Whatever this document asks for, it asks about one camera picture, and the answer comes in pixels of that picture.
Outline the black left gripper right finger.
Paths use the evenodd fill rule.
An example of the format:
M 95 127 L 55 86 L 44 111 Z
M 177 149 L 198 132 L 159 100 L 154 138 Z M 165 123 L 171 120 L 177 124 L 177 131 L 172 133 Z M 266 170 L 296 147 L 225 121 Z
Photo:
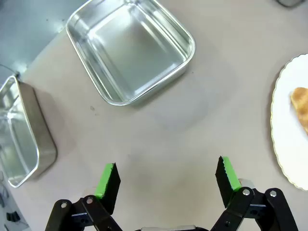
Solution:
M 261 193 L 243 186 L 226 156 L 219 157 L 215 176 L 225 210 L 211 230 L 236 231 L 245 218 L 254 219 L 261 231 L 298 230 L 282 190 Z

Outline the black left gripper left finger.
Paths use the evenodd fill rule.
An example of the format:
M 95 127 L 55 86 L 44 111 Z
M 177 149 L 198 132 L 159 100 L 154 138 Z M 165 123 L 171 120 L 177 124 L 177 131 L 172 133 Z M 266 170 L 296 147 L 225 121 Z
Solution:
M 45 230 L 83 231 L 93 226 L 97 231 L 120 231 L 112 218 L 121 180 L 115 163 L 106 164 L 94 194 L 72 203 L 55 202 Z

